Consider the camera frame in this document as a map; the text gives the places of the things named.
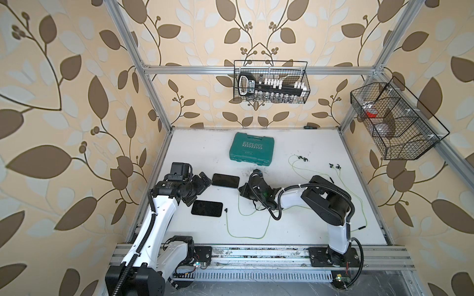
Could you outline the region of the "blue phone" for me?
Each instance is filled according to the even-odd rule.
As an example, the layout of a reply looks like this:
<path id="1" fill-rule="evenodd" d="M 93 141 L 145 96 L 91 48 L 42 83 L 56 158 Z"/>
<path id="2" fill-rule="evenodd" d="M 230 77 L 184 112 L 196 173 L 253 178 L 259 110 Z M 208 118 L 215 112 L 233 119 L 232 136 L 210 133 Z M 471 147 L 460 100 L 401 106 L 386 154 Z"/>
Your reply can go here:
<path id="1" fill-rule="evenodd" d="M 239 176 L 224 175 L 215 173 L 212 177 L 212 185 L 218 187 L 228 187 L 238 189 L 239 187 Z"/>

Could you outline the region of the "black phone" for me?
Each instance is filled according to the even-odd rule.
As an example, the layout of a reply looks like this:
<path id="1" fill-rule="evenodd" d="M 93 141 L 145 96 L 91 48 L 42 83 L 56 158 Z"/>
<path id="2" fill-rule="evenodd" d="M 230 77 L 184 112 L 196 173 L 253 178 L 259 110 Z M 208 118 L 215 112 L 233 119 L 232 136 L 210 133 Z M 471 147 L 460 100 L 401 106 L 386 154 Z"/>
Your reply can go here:
<path id="1" fill-rule="evenodd" d="M 191 214 L 203 217 L 219 218 L 222 216 L 223 203 L 213 201 L 195 201 Z"/>

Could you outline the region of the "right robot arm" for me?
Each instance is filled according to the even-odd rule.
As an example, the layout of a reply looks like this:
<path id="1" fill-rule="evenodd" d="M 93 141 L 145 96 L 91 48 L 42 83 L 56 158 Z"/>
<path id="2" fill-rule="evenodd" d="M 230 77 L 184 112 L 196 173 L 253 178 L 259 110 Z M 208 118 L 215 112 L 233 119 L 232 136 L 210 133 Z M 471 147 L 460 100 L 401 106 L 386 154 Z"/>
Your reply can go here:
<path id="1" fill-rule="evenodd" d="M 351 219 L 356 209 L 345 190 L 319 175 L 302 185 L 272 188 L 262 172 L 255 170 L 238 191 L 241 197 L 260 202 L 276 221 L 281 220 L 284 209 L 307 205 L 327 224 L 328 247 L 320 262 L 335 267 L 350 266 L 354 258 L 350 254 Z"/>

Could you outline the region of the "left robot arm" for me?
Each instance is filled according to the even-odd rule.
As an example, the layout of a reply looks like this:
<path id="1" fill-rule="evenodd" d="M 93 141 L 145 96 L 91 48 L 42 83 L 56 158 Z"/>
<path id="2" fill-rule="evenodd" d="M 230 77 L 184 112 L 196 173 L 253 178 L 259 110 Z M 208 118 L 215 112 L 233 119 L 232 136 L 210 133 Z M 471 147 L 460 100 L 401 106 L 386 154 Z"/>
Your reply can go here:
<path id="1" fill-rule="evenodd" d="M 147 193 L 148 212 L 137 238 L 118 266 L 107 270 L 105 283 L 110 296 L 162 296 L 167 281 L 180 265 L 195 260 L 191 236 L 174 236 L 164 244 L 167 228 L 179 204 L 191 206 L 211 180 L 194 175 L 190 164 L 174 162 L 170 173 Z"/>

